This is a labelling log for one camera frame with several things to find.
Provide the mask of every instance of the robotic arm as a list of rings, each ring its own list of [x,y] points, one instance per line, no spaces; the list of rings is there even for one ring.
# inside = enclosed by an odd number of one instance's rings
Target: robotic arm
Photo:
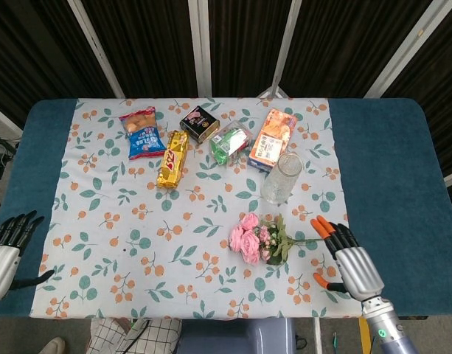
[[[26,288],[45,282],[54,271],[47,271],[40,277],[28,280],[14,280],[21,257],[43,216],[31,221],[36,211],[10,218],[0,226],[0,300],[9,290]]]
[[[311,220],[311,225],[324,239],[344,281],[327,282],[315,273],[313,277],[317,283],[329,291],[348,292],[362,302],[364,318],[385,354],[418,354],[411,339],[405,335],[393,304],[380,296],[383,280],[351,231],[342,224],[327,222],[322,216]]]

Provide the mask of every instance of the orange fingertip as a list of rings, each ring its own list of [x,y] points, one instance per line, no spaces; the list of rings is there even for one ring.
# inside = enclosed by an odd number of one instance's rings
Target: orange fingertip
[[[327,289],[327,285],[329,284],[328,281],[326,281],[319,273],[314,273],[313,278],[317,283],[323,287],[324,289]]]
[[[318,215],[317,221],[326,229],[327,232],[331,233],[335,231],[332,225],[330,225],[329,222],[324,219],[324,216]]]
[[[330,236],[329,232],[327,232],[321,223],[319,223],[316,219],[311,219],[311,225],[322,238],[328,238]]]

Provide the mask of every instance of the flower bouquet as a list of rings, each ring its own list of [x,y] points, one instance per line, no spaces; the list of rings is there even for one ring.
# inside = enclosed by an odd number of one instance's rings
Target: flower bouquet
[[[252,265],[258,264],[260,258],[267,264],[283,264],[288,259],[290,248],[299,242],[286,234],[281,214],[275,222],[268,222],[259,221],[259,218],[250,212],[229,235],[231,250],[240,252],[243,260]]]

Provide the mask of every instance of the gold wrapper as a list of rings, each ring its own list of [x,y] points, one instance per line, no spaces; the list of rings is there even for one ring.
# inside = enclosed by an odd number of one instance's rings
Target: gold wrapper
[[[176,188],[187,159],[188,133],[173,131],[161,161],[157,187]]]

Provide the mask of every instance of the floor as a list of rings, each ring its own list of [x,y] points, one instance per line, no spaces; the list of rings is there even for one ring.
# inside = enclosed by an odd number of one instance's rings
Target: floor
[[[18,137],[0,123],[0,136]],[[4,199],[12,162],[0,181],[0,199]],[[50,339],[61,336],[67,343],[67,354],[83,354],[89,340],[89,320],[44,320],[0,317],[0,354],[37,354]],[[296,332],[306,338],[307,346],[298,354],[314,354],[312,319],[296,319]],[[403,321],[406,333],[421,354],[452,354],[452,316],[431,316],[422,321]],[[322,319],[321,340],[324,354],[332,354],[333,333],[338,338],[338,354],[360,354],[361,339],[357,319]],[[382,353],[378,347],[372,351]]]

